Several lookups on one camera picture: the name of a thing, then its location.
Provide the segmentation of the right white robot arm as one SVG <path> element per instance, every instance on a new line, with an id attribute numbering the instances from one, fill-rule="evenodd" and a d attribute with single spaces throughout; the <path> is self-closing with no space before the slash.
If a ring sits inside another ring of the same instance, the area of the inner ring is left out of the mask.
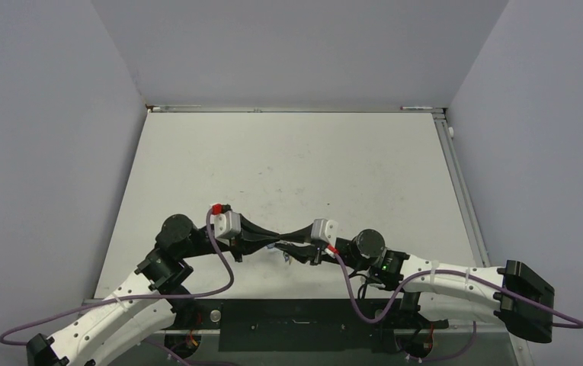
<path id="1" fill-rule="evenodd" d="M 408 326 L 426 319 L 504 324 L 530 342 L 553 338 L 554 287 L 523 262 L 497 267 L 464 267 L 389 249 L 382 234 L 365 229 L 352 239 L 336 236 L 333 225 L 283 234 L 275 247 L 302 262 L 343 263 L 365 271 L 383 291 L 399 291 L 399 318 Z"/>

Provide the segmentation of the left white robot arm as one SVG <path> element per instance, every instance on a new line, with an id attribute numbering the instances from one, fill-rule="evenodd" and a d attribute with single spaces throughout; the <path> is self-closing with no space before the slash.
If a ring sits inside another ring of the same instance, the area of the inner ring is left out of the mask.
<path id="1" fill-rule="evenodd" d="M 198 228 L 184 214 L 168 217 L 155 245 L 126 279 L 97 303 L 72 310 L 79 318 L 51 335 L 37 334 L 25 345 L 29 365 L 103 365 L 156 330 L 171 324 L 189 326 L 195 317 L 197 298 L 226 292 L 235 274 L 225 256 L 237 261 L 282 240 L 228 205 L 215 205 Z M 193 273 L 186 261 L 202 255 L 218 255 L 229 280 L 217 289 L 192 294 L 183 285 Z"/>

